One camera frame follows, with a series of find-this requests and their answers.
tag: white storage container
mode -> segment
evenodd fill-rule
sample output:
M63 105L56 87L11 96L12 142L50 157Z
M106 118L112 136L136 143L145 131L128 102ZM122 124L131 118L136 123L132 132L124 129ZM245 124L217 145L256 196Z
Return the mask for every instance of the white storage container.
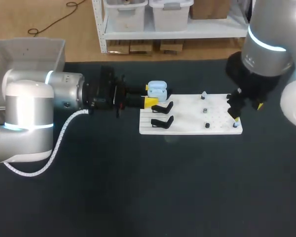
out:
M148 0L104 0L104 6L116 32L144 31Z
M156 31L184 31L194 0L149 0Z
M65 41L48 38L15 38L0 40L0 124L4 123L5 99L1 85L10 69L58 71L65 66Z

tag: black cable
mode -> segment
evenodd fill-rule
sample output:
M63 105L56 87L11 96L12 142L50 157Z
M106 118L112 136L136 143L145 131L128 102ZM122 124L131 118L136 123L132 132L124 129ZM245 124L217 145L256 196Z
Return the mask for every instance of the black cable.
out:
M69 13L68 15L66 15L66 16L64 16L64 17L62 17L62 18L60 18L59 20L55 21L54 23L50 24L49 26L47 26L45 29L43 29L43 30L41 30L41 31L39 31L39 30L36 29L36 28L31 28L31 29L28 30L28 33L29 33L30 35L34 35L34 37L36 37L38 34L40 34L40 33L44 32L44 31L46 31L48 28L50 28L51 26L55 25L57 22L59 22L59 21L65 19L66 17L72 15L75 11L77 11L78 6L79 6L80 4L82 4L82 3L84 3L85 1L86 1L86 0L82 0L82 1L79 2L79 3L76 3L76 2L74 2L74 1L71 1L71 2L66 3L66 6L67 6L67 7L73 7L73 6L75 7L75 9L74 9L71 13Z

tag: black table surface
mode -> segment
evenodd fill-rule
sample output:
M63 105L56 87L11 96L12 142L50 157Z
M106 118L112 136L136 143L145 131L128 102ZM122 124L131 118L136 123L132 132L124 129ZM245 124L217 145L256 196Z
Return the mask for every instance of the black table surface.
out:
M101 65L131 84L165 80L176 94L236 88L225 60L67 63L65 71L91 80ZM76 118L43 175L0 164L0 237L296 237L296 127L279 106L285 83L260 112L243 111L242 135L140 135L135 109ZM55 138L67 117L56 113Z

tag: wooden floor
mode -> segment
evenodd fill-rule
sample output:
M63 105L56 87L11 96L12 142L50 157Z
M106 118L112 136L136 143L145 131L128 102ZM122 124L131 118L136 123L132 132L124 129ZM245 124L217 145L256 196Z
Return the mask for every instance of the wooden floor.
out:
M31 37L30 28L44 29L73 9L69 0L0 0L0 39ZM77 61L162 61L227 58L240 50L232 39L188 40L179 55L155 53L152 56L107 55L99 47L98 34L91 0L78 10L39 35L66 40L66 60Z

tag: cardboard box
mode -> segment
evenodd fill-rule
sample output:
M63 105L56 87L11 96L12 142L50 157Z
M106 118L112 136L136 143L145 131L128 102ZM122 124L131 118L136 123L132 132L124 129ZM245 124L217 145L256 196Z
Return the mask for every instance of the cardboard box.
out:
M108 40L107 50L109 54L129 54L129 40Z
M152 40L132 40L129 48L130 54L152 55L153 41Z
M190 8L191 18L225 19L229 13L231 0L194 0Z
M160 45L160 51L166 54L177 54L183 50L183 39L163 39Z

